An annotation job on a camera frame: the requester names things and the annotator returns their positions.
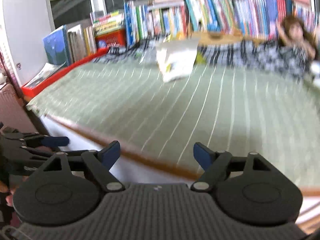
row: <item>bed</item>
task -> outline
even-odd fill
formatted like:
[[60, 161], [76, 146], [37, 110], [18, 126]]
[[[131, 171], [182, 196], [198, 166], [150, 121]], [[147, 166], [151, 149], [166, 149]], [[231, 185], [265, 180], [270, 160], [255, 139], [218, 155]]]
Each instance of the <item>bed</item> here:
[[313, 93], [276, 73], [196, 65], [188, 78], [163, 83], [156, 65], [87, 63], [28, 108], [197, 176], [199, 141], [237, 156], [259, 152], [299, 187], [320, 185]]

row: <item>finger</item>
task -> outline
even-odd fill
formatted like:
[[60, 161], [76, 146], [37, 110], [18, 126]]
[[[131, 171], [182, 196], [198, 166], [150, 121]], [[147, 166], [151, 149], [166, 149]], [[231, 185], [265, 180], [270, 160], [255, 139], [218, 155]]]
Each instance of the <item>finger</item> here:
[[8, 186], [6, 184], [4, 184], [2, 181], [0, 181], [0, 192], [6, 193], [8, 191], [9, 191]]
[[12, 189], [10, 189], [10, 193], [13, 195], [13, 194], [16, 192], [16, 189], [17, 189], [17, 188], [12, 188]]
[[5, 198], [5, 200], [7, 201], [7, 205], [9, 207], [13, 207], [13, 195], [9, 195]]

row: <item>woman's brown hair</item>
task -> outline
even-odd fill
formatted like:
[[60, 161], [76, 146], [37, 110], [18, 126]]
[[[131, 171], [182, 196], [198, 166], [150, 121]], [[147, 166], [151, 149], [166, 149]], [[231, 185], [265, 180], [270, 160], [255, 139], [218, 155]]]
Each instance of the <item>woman's brown hair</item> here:
[[318, 59], [318, 49], [317, 49], [317, 45], [316, 45], [316, 40], [310, 32], [306, 31], [306, 29], [304, 28], [304, 23], [300, 18], [295, 17], [293, 15], [287, 15], [283, 19], [281, 25], [283, 26], [284, 32], [287, 35], [288, 39], [291, 39], [289, 36], [289, 29], [292, 25], [297, 24], [297, 23], [300, 24], [300, 26], [303, 30], [303, 37], [305, 38], [305, 40], [307, 40], [310, 43], [310, 45], [315, 49], [315, 51], [316, 51], [315, 59]]

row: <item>red shelf edge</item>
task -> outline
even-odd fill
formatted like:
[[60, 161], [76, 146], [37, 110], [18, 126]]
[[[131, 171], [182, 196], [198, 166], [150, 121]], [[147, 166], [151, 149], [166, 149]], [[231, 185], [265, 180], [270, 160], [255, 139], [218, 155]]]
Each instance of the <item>red shelf edge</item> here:
[[92, 54], [92, 55], [90, 55], [88, 57], [85, 57], [85, 58], [83, 58], [83, 59], [71, 64], [70, 66], [58, 71], [57, 73], [55, 73], [52, 76], [48, 77], [46, 80], [42, 81], [40, 84], [38, 84], [34, 88], [27, 88], [27, 87], [22, 86], [21, 87], [22, 92], [23, 92], [23, 94], [25, 96], [30, 97], [30, 98], [34, 98], [42, 90], [44, 90], [48, 86], [52, 85], [54, 82], [56, 82], [58, 79], [62, 78], [66, 74], [68, 74], [74, 68], [76, 68], [76, 67], [78, 67], [78, 66], [80, 66], [82, 64], [85, 64], [85, 63], [93, 60], [94, 58], [101, 57], [102, 55], [106, 54], [108, 51], [109, 51], [109, 48], [98, 49], [97, 53]]

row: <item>patterned blanket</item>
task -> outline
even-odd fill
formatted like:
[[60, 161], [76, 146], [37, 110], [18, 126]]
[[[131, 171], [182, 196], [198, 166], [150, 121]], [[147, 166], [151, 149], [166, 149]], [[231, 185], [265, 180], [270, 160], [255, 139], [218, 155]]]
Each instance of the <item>patterned blanket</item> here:
[[[155, 44], [154, 41], [146, 40], [130, 50], [113, 47], [109, 53], [94, 59], [93, 62], [106, 64], [126, 62], [132, 58], [140, 59], [144, 52], [155, 50]], [[297, 79], [301, 79], [305, 72], [308, 72], [305, 52], [297, 47], [280, 47], [277, 40], [267, 41], [258, 46], [252, 41], [243, 40], [233, 44], [202, 46], [198, 50], [208, 65], [259, 69]]]
[[280, 47], [276, 40], [256, 46], [252, 41], [199, 48], [209, 65], [244, 67], [302, 78], [308, 70], [307, 55], [301, 48]]

